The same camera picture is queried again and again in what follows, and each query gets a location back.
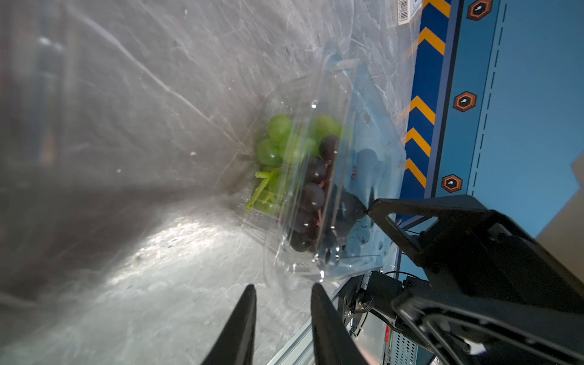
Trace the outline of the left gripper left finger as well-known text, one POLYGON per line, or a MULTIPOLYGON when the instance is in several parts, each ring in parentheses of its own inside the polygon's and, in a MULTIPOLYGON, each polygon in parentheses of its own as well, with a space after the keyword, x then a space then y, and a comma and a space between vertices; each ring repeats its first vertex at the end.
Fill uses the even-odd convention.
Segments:
POLYGON ((202 364, 252 364, 255 348, 256 314, 256 289, 253 284, 249 284, 202 364))

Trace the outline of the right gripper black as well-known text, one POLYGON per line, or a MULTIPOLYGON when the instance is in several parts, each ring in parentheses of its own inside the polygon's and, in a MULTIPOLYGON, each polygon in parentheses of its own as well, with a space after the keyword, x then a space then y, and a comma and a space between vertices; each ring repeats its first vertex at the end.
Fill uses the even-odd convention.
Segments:
POLYGON ((583 286, 507 216, 467 195, 377 199, 368 215, 426 281, 395 314, 445 364, 581 364, 583 286))

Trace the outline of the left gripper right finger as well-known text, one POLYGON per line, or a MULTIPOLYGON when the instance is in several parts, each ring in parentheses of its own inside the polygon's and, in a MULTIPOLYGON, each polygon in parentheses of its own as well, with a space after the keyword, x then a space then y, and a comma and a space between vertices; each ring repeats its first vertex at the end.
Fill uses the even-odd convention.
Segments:
POLYGON ((321 284, 312 287, 310 309, 315 364, 367 364, 321 284))

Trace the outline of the small black grape bunch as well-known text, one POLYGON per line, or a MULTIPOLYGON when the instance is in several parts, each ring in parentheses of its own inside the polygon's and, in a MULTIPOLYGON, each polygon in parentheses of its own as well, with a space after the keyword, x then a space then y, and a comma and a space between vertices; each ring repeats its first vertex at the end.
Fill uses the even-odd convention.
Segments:
POLYGON ((372 238, 367 217, 375 198, 366 162, 374 151, 344 150, 339 137, 319 144, 321 158, 308 158, 297 211, 290 223, 289 244, 297 252, 338 252, 358 256, 372 238))

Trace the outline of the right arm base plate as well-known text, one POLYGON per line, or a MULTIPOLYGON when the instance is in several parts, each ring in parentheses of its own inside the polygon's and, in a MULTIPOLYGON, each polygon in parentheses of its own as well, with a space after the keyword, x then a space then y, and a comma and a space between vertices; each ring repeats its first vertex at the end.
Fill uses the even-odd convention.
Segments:
POLYGON ((368 313, 374 307, 374 297, 367 293, 372 272, 349 278, 336 294, 337 312, 349 335, 357 338, 362 332, 368 313))

